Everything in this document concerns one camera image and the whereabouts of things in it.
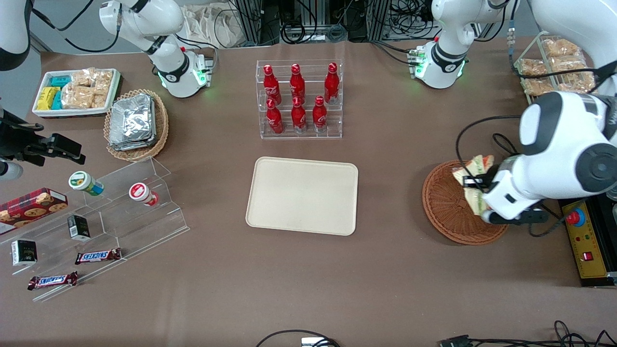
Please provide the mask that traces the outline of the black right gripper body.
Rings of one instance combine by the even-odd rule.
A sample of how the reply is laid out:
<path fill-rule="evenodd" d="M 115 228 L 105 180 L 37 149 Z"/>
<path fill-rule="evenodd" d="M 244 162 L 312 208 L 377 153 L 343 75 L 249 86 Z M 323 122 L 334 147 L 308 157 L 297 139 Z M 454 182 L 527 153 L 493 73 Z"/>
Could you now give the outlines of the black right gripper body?
<path fill-rule="evenodd" d="M 37 132 L 44 129 L 39 123 L 28 123 L 6 110 L 1 111 L 0 121 L 0 156 L 3 160 L 13 160 L 26 147 L 36 144 L 40 139 Z"/>

